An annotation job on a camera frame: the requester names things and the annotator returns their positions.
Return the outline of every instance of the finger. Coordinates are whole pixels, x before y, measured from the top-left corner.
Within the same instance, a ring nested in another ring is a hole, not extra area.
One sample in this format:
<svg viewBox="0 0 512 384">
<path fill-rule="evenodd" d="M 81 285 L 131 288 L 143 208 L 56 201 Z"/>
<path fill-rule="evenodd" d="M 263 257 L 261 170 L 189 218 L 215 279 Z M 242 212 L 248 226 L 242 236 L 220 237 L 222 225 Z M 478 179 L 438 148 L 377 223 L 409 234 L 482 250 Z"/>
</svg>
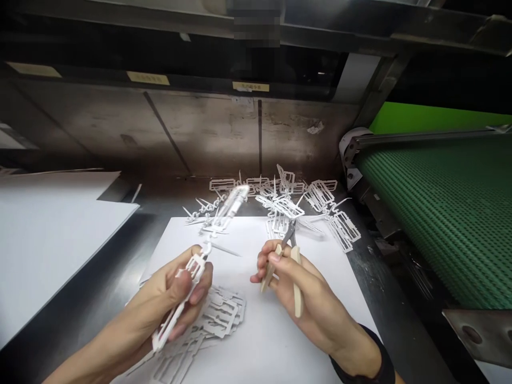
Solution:
<svg viewBox="0 0 512 384">
<path fill-rule="evenodd" d="M 267 264 L 267 253 L 264 253 L 264 252 L 260 252 L 258 254 L 258 261 L 256 262 L 256 266 L 258 267 L 258 269 L 261 269 L 261 268 L 264 268 L 265 265 Z"/>
<path fill-rule="evenodd" d="M 176 325 L 169 334 L 170 341 L 175 340 L 176 338 L 181 336 L 184 333 L 184 331 L 197 320 L 199 314 L 201 313 L 201 309 L 203 308 L 205 300 L 206 297 L 203 297 L 203 299 L 197 305 L 188 304 L 185 307 L 183 313 L 176 322 Z"/>
<path fill-rule="evenodd" d="M 249 278 L 249 281 L 251 283 L 261 283 L 261 277 L 259 277 L 257 274 L 256 275 L 252 275 L 250 278 Z"/>
<path fill-rule="evenodd" d="M 324 283 L 327 282 L 325 280 L 324 276 L 320 273 L 320 271 L 318 269 L 316 269 L 314 264 L 311 261 L 309 261 L 302 253 L 300 254 L 300 262 L 301 262 L 302 266 L 306 269 L 306 271 L 312 273 L 313 275 L 318 277 Z"/>
<path fill-rule="evenodd" d="M 281 244 L 283 241 L 282 240 L 267 240 L 267 242 L 264 244 L 263 248 L 261 249 L 261 252 L 263 252 L 264 254 L 269 254 L 270 252 L 273 252 L 276 250 L 277 248 L 277 245 L 278 244 Z M 291 247 L 287 244 L 286 247 L 284 248 L 284 256 L 285 257 L 290 257 L 290 252 L 291 252 Z"/>
<path fill-rule="evenodd" d="M 204 267 L 203 275 L 197 283 L 194 291 L 190 295 L 189 302 L 192 305 L 195 305 L 201 301 L 201 299 L 208 293 L 208 290 L 212 286 L 213 280 L 213 264 L 207 262 Z"/>
<path fill-rule="evenodd" d="M 160 295 L 164 313 L 182 302 L 190 292 L 191 287 L 192 277 L 190 272 L 183 270 L 178 277 L 172 280 L 170 288 Z"/>
<path fill-rule="evenodd" d="M 178 267 L 183 265 L 186 265 L 190 258 L 194 254 L 199 254 L 201 252 L 201 246 L 198 244 L 195 244 L 191 246 L 186 251 L 182 252 L 181 255 L 176 257 L 175 259 L 168 262 L 166 265 L 164 265 L 162 268 L 160 268 L 156 273 L 165 273 L 168 277 L 172 277 L 175 274 L 175 271 L 178 269 Z"/>
<path fill-rule="evenodd" d="M 275 291 L 277 289 L 277 284 L 279 283 L 279 280 L 276 279 L 275 277 L 272 277 L 270 279 L 270 283 L 268 284 L 268 286 L 273 290 Z"/>
<path fill-rule="evenodd" d="M 321 289 L 321 281 L 292 258 L 280 258 L 275 252 L 270 252 L 268 261 L 276 267 L 276 271 L 296 283 L 304 295 L 316 295 Z"/>
</svg>

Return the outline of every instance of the left hand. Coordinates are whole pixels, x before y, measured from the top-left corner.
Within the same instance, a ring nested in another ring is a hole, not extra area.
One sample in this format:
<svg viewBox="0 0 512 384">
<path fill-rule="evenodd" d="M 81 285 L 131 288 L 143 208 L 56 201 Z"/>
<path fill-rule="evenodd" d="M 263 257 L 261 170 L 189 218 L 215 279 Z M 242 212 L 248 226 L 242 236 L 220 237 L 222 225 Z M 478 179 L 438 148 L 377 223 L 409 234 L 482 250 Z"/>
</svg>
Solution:
<svg viewBox="0 0 512 384">
<path fill-rule="evenodd" d="M 69 378 L 66 373 L 70 370 L 79 376 L 78 381 L 109 381 L 141 360 L 151 351 L 152 333 L 190 291 L 190 274 L 184 271 L 180 277 L 175 277 L 178 269 L 184 269 L 190 258 L 200 251 L 201 247 L 194 245 L 155 272 L 121 313 L 45 382 L 69 382 L 65 378 Z M 201 280 L 169 335 L 170 341 L 181 336 L 199 316 L 212 277 L 213 265 L 207 262 Z"/>
</svg>

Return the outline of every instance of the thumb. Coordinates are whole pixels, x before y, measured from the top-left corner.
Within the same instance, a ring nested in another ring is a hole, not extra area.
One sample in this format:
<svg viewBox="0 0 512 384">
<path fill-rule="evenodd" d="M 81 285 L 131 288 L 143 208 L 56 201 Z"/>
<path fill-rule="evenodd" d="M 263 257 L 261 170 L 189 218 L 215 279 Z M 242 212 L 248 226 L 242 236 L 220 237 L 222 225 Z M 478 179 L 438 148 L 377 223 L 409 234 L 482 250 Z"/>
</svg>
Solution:
<svg viewBox="0 0 512 384">
<path fill-rule="evenodd" d="M 289 257 L 279 257 L 275 252 L 270 252 L 268 261 L 276 268 L 280 274 L 285 274 L 293 281 L 303 292 L 304 295 L 315 294 L 316 287 L 321 283 L 320 280 L 299 265 L 295 260 Z"/>
</svg>

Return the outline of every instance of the wire cutter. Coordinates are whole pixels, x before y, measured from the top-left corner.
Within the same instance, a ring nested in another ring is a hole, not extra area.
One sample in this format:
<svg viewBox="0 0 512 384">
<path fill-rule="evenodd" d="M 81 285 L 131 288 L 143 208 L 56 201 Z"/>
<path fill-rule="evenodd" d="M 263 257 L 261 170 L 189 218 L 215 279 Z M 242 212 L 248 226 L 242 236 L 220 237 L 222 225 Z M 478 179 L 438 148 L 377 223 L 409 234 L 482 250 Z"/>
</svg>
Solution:
<svg viewBox="0 0 512 384">
<path fill-rule="evenodd" d="M 301 264 L 300 261 L 300 249 L 297 246 L 297 241 L 295 240 L 295 228 L 297 226 L 297 220 L 290 220 L 288 223 L 288 231 L 286 235 L 284 235 L 283 241 L 277 245 L 276 253 L 281 257 L 283 255 L 284 249 L 287 246 L 288 240 L 290 240 L 292 245 L 291 258 L 295 260 L 298 264 Z M 276 268 L 271 264 L 267 264 L 267 273 L 265 278 L 261 282 L 261 292 L 264 292 L 268 285 L 270 284 L 270 280 L 272 280 L 272 276 L 274 275 Z M 302 311 L 304 309 L 304 298 L 302 296 L 302 292 L 299 287 L 293 283 L 293 298 L 295 300 L 295 317 L 299 318 L 302 316 Z"/>
</svg>

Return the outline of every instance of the conveyor belt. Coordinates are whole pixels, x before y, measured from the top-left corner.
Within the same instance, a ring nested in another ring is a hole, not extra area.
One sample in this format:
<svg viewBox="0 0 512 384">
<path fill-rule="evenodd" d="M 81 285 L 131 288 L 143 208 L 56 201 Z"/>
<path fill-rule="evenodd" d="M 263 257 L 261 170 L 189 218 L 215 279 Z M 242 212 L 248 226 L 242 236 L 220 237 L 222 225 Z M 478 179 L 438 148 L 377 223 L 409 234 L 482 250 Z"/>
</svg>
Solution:
<svg viewBox="0 0 512 384">
<path fill-rule="evenodd" d="M 380 146 L 358 168 L 453 296 L 512 309 L 512 135 Z"/>
</svg>

